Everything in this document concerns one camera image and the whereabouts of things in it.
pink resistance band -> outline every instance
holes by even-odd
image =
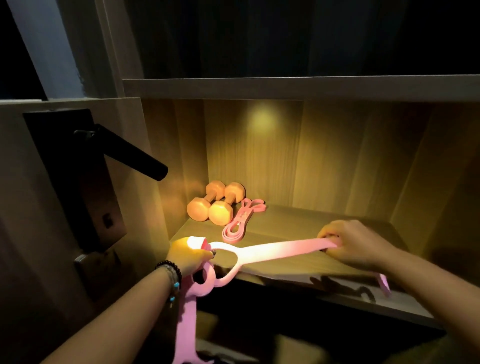
[[[267,209],[264,200],[251,200],[244,198],[241,202],[241,208],[238,210],[233,220],[224,227],[222,231],[223,241],[226,243],[234,244],[242,240],[245,235],[245,225],[254,212],[262,212]],[[233,229],[238,226],[238,230],[233,232]]]
[[[205,238],[191,236],[187,244],[192,249],[220,249],[233,252],[237,255],[237,263],[232,270],[223,278],[217,279],[210,262],[202,266],[205,282],[199,284],[193,281],[192,276],[185,277],[182,281],[180,292],[180,308],[177,322],[177,334],[175,341],[175,356],[173,364],[205,364],[195,350],[195,329],[197,320],[197,297],[207,295],[214,287],[222,287],[228,284],[240,270],[241,266],[248,263],[261,262],[288,256],[312,253],[317,250],[335,248],[336,245],[328,239],[306,239],[290,242],[279,242],[237,248],[230,244],[213,242],[208,244]],[[378,281],[385,294],[390,292],[384,275],[377,275]]]

right hand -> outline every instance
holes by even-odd
[[[392,244],[358,220],[332,221],[317,238],[328,238],[338,246],[326,250],[329,256],[362,270],[381,273],[386,259],[397,253]]]

hand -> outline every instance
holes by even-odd
[[[317,238],[328,238],[338,248],[326,253],[348,266],[382,273],[384,261],[398,251],[358,220],[337,220],[325,225]]]
[[[188,238],[174,241],[167,254],[167,260],[180,269],[182,276],[195,273],[200,265],[213,258],[213,253],[203,249],[192,249],[187,245]]]

dumbbell handle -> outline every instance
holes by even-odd
[[[234,193],[229,193],[228,196],[225,196],[225,203],[231,205],[236,198],[237,196]]]
[[[204,197],[204,199],[207,200],[209,203],[212,203],[212,201],[215,200],[215,197],[216,197],[216,191],[212,190],[207,194],[207,196]]]

orange dumbbell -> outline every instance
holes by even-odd
[[[206,187],[207,196],[196,197],[187,205],[187,214],[195,221],[208,219],[208,209],[213,200],[219,200],[224,196],[225,184],[221,181],[211,181]]]
[[[236,182],[225,187],[225,200],[216,201],[208,210],[208,217],[216,225],[227,225],[233,219],[231,204],[238,203],[245,197],[245,188]]]

